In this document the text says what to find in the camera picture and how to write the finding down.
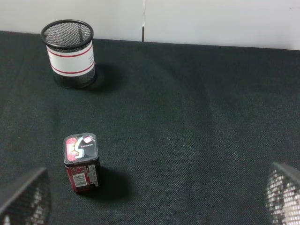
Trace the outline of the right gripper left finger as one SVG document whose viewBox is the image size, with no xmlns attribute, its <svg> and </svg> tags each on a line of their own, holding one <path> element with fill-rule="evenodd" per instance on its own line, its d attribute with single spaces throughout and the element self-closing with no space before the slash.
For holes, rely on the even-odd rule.
<svg viewBox="0 0 300 225">
<path fill-rule="evenodd" d="M 2 225 L 47 225 L 51 214 L 47 169 L 35 168 L 0 188 Z"/>
</svg>

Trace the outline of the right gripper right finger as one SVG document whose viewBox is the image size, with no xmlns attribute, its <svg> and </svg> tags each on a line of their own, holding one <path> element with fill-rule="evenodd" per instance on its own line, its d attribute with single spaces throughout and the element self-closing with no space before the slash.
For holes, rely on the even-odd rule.
<svg viewBox="0 0 300 225">
<path fill-rule="evenodd" d="M 280 163 L 272 163 L 266 186 L 266 210 L 272 225 L 300 223 L 300 172 Z"/>
</svg>

